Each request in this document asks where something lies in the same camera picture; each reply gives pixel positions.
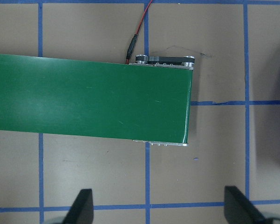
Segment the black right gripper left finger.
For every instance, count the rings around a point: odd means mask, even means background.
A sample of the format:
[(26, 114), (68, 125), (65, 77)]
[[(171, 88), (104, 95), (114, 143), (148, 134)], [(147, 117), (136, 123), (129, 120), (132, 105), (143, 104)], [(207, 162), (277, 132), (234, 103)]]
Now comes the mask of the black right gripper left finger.
[(63, 224), (92, 224), (94, 206), (92, 189), (82, 189), (63, 219)]

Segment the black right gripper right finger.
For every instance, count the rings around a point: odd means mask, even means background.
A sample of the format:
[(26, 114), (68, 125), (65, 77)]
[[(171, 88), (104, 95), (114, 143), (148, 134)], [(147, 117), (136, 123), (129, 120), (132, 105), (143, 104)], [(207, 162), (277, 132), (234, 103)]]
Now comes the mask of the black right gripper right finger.
[(229, 224), (264, 224), (265, 217), (236, 186), (224, 188), (224, 216)]

